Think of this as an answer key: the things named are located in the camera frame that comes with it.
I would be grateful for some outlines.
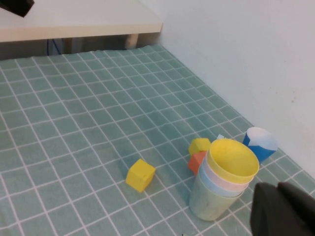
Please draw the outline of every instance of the white table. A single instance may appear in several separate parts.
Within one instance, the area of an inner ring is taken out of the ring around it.
[[[162,21],[137,0],[35,0],[25,18],[0,8],[0,42],[160,32]]]

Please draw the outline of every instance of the orange block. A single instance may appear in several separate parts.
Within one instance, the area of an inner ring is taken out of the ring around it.
[[[188,168],[192,170],[195,176],[198,174],[199,166],[201,165],[202,160],[206,156],[206,154],[207,151],[201,151],[191,155],[188,163]]]

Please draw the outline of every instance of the stack of cups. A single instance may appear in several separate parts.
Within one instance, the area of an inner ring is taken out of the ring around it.
[[[242,195],[258,170],[258,159],[247,146],[232,139],[215,140],[199,167],[191,211],[200,219],[215,220]]]

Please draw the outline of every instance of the black object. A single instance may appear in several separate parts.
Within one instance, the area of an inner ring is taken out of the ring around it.
[[[258,183],[251,229],[253,236],[315,236],[315,199],[287,182]]]
[[[33,5],[33,0],[0,0],[1,8],[22,17],[26,16]]]

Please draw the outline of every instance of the light blue cup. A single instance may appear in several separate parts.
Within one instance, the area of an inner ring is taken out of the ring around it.
[[[247,130],[243,144],[248,146],[262,163],[278,149],[278,142],[267,130],[251,127]]]
[[[238,191],[230,191],[230,190],[226,190],[218,185],[216,185],[215,183],[213,183],[211,181],[211,179],[209,179],[208,175],[205,172],[205,169],[203,167],[203,165],[201,164],[199,167],[199,174],[200,174],[200,179],[201,181],[204,183],[204,185],[213,193],[225,197],[225,198],[235,198],[239,195],[242,194],[243,190],[238,190]]]

